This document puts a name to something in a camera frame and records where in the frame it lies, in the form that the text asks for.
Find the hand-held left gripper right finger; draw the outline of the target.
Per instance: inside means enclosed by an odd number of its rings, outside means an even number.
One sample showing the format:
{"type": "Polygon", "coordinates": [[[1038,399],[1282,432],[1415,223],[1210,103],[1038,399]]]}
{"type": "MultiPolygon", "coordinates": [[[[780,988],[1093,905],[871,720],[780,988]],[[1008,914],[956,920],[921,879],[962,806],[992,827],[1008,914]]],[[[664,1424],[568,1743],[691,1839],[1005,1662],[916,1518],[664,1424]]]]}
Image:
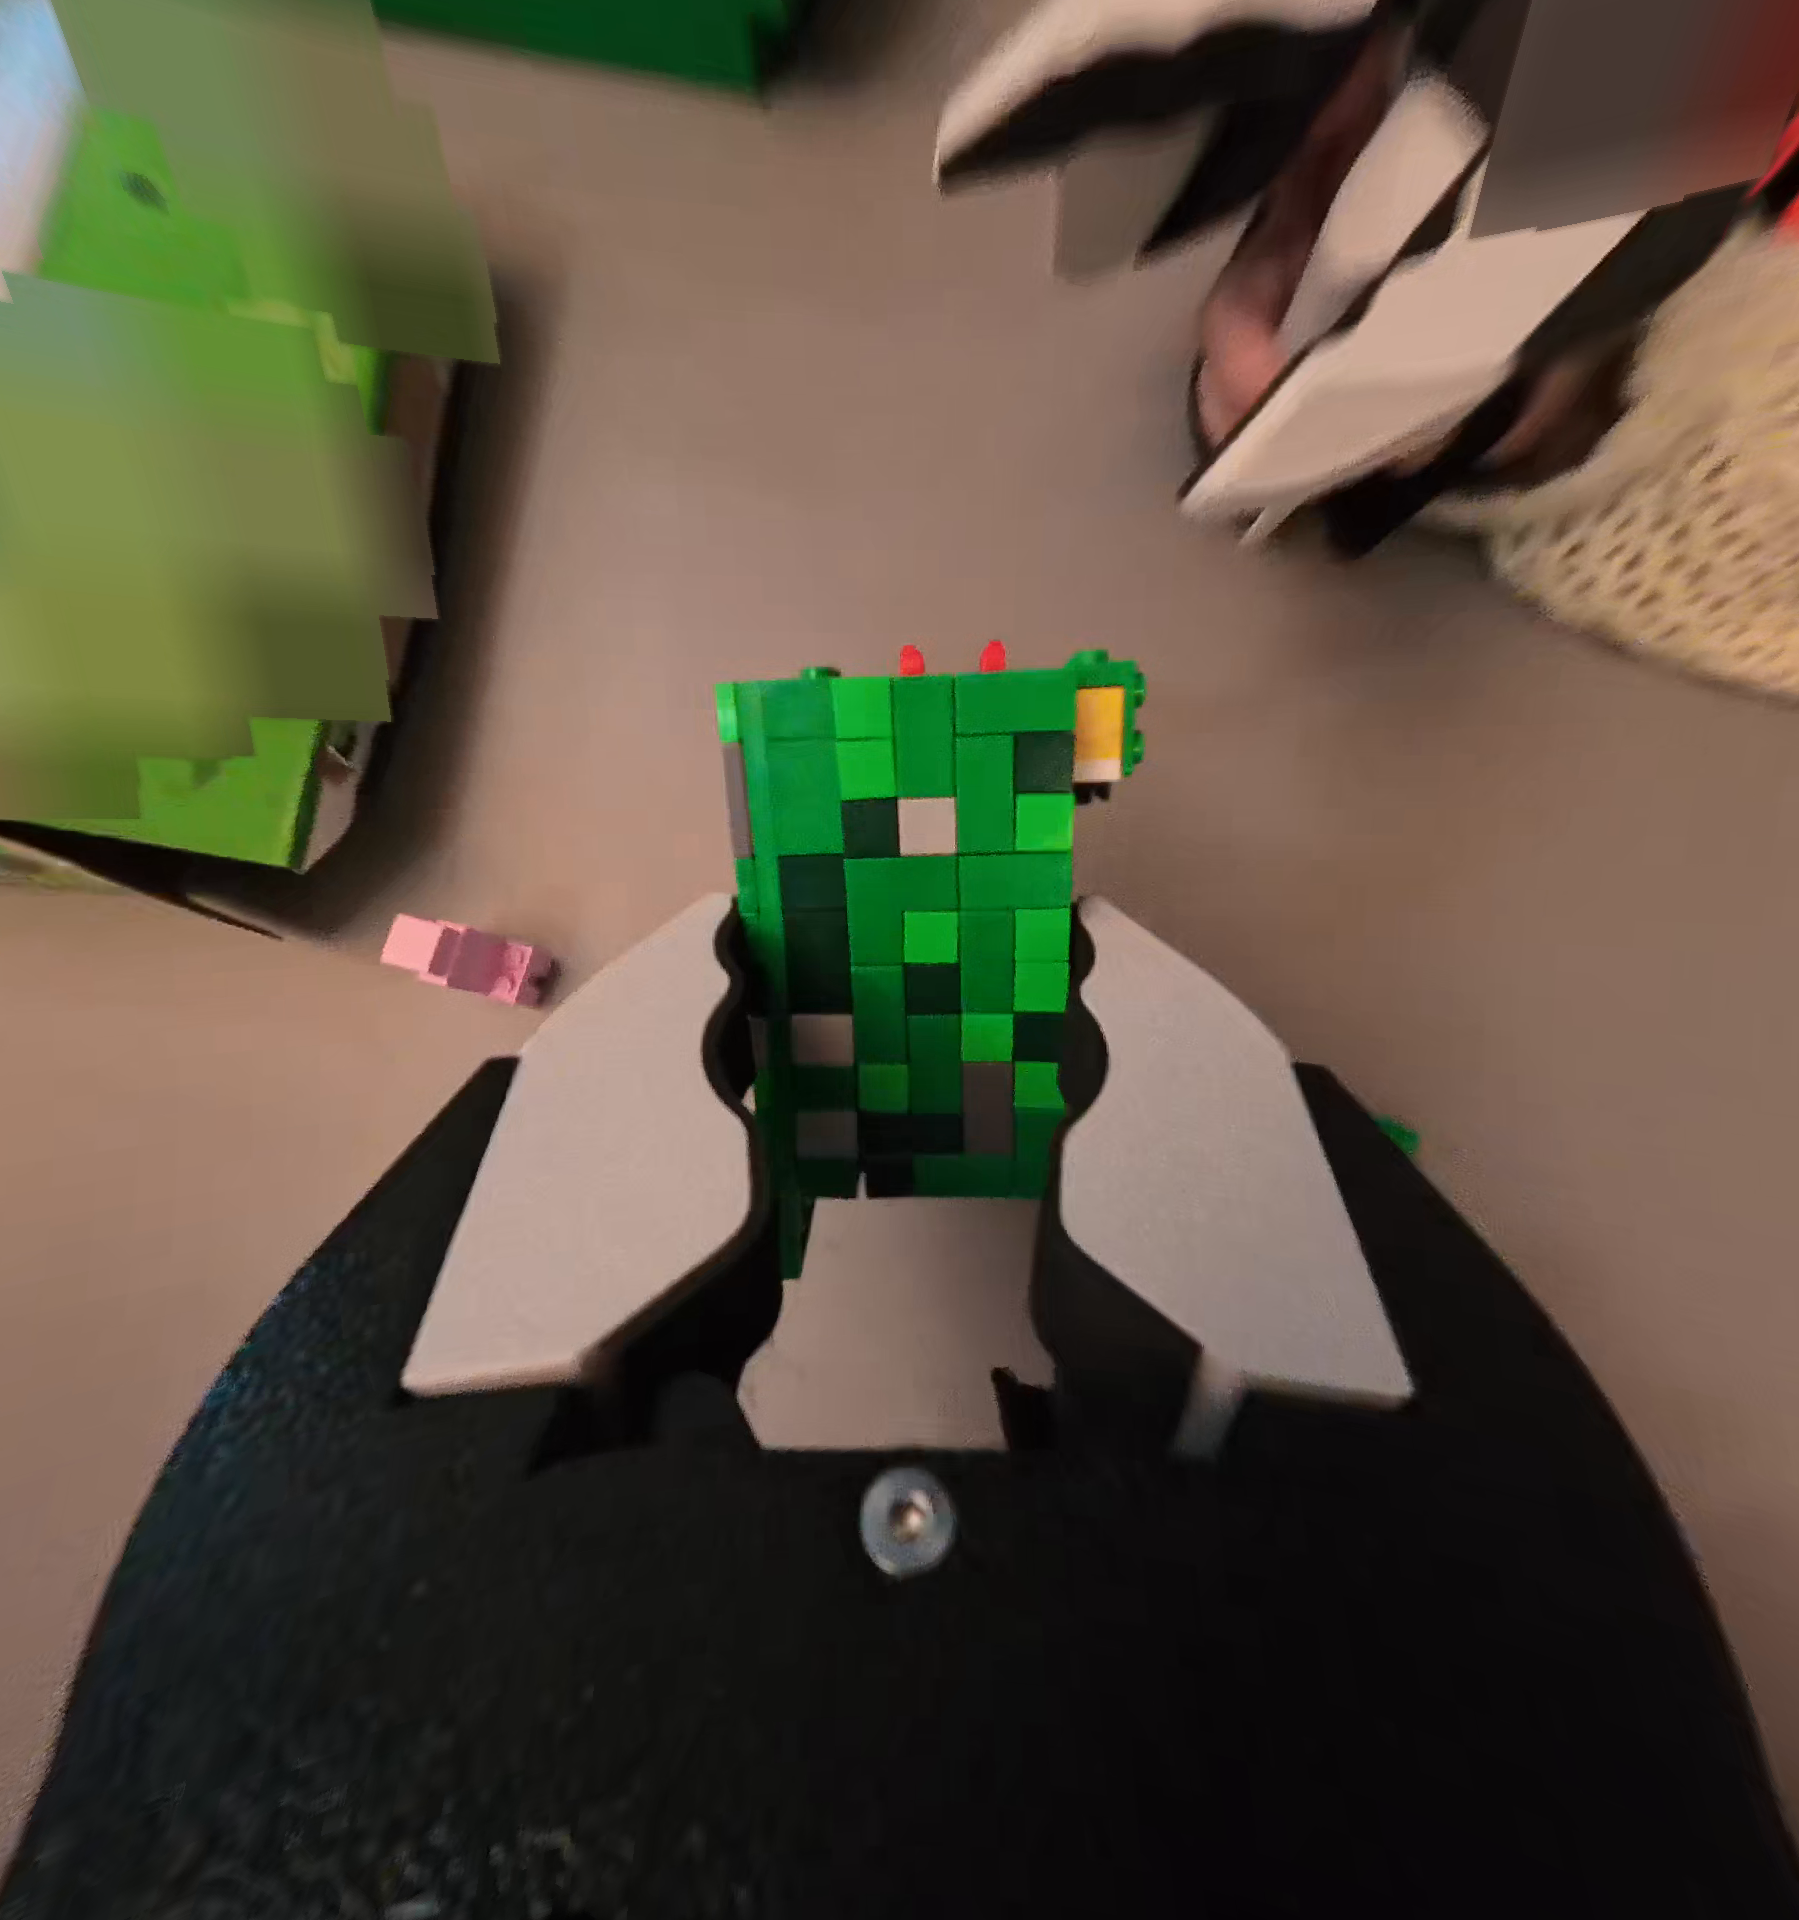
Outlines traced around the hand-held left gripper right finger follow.
{"type": "Polygon", "coordinates": [[[1030,1328],[1063,1439],[1217,1457],[1250,1392],[1415,1400],[1286,1046],[1107,898],[1073,909],[1030,1328]]]}

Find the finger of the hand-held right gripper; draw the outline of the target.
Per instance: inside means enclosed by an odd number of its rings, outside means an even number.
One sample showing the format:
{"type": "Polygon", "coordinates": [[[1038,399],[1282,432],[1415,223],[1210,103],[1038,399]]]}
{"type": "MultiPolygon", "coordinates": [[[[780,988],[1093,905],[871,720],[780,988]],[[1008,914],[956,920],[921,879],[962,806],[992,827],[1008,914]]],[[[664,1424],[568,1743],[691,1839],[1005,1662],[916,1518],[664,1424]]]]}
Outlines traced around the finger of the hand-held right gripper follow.
{"type": "Polygon", "coordinates": [[[1345,70],[1374,0],[1046,0],[949,92],[940,192],[1053,175],[1053,276],[1236,236],[1345,70]]]}
{"type": "Polygon", "coordinates": [[[1286,366],[1217,444],[1193,451],[1183,522],[1280,525],[1464,432],[1514,393],[1582,297],[1631,264],[1653,213],[1482,231],[1475,213],[1328,213],[1280,326],[1286,366]]]}

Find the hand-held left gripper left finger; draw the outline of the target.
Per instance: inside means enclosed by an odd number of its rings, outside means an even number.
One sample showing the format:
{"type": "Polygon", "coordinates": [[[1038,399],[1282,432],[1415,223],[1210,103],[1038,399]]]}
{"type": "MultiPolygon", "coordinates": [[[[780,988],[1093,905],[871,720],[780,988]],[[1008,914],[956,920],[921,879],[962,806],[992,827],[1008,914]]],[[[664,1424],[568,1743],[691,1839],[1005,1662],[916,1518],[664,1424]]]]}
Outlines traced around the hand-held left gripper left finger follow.
{"type": "Polygon", "coordinates": [[[777,1196],[740,1099],[733,898],[699,898],[527,1039],[400,1392],[734,1381],[780,1319],[777,1196]]]}

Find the small green lego cube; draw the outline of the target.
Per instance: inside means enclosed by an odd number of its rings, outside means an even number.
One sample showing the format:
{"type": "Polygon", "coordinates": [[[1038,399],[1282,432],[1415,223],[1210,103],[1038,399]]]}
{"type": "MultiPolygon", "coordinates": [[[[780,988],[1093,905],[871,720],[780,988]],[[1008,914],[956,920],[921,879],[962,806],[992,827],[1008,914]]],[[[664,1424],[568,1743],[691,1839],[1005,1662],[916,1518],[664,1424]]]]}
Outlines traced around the small green lego cube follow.
{"type": "Polygon", "coordinates": [[[1063,1126],[1077,814],[1147,676],[1081,649],[719,685],[777,1263],[850,1196],[1042,1196],[1063,1126]]]}

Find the pink lego pig figure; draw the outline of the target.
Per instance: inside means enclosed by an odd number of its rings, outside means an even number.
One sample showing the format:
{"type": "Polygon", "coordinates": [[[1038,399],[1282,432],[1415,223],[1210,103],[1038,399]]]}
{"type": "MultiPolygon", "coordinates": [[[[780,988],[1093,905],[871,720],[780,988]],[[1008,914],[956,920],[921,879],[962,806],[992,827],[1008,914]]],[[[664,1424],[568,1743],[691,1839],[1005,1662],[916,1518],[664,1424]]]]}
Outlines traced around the pink lego pig figure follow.
{"type": "Polygon", "coordinates": [[[555,979],[541,946],[420,914],[394,914],[383,966],[496,1003],[539,1003],[555,979]]]}

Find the green cardboard lego box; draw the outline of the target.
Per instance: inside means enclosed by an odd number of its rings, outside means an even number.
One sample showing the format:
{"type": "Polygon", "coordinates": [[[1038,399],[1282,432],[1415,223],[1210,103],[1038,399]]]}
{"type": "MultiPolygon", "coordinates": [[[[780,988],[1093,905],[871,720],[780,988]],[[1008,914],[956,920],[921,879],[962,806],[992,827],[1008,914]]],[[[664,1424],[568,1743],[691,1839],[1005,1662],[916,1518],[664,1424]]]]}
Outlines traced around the green cardboard lego box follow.
{"type": "MultiPolygon", "coordinates": [[[[114,297],[170,303],[225,317],[295,326],[325,374],[358,393],[366,432],[404,440],[420,502],[437,495],[458,366],[344,344],[326,316],[241,303],[235,243],[179,206],[163,139],[124,112],[87,112],[45,213],[42,277],[114,297]]],[[[219,858],[301,877],[348,832],[375,723],[257,720],[236,758],[144,758],[141,814],[70,823],[70,853],[36,853],[0,827],[0,879],[123,890],[97,877],[114,849],[219,858]]]]}

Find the person's right hand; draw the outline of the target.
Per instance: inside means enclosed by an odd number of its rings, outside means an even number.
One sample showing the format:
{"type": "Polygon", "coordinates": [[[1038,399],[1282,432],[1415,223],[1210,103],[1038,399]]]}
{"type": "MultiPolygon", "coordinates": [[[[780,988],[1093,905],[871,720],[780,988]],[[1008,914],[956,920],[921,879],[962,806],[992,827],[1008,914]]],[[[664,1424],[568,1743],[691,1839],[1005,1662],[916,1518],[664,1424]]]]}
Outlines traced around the person's right hand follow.
{"type": "Polygon", "coordinates": [[[1280,326],[1293,309],[1306,261],[1354,157],[1389,112],[1409,70],[1409,29],[1388,22],[1349,61],[1334,100],[1309,119],[1293,157],[1276,171],[1259,206],[1196,316],[1193,440],[1204,454],[1259,406],[1286,366],[1280,326]]]}

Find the green ribbed plastic box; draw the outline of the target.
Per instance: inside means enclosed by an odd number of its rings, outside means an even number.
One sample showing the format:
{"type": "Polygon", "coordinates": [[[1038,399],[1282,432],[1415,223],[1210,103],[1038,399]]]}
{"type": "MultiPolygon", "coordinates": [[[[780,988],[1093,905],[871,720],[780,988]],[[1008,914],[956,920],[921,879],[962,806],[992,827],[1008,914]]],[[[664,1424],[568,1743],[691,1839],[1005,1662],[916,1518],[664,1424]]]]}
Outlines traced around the green ribbed plastic box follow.
{"type": "Polygon", "coordinates": [[[759,100],[813,0],[375,0],[386,29],[759,100]]]}

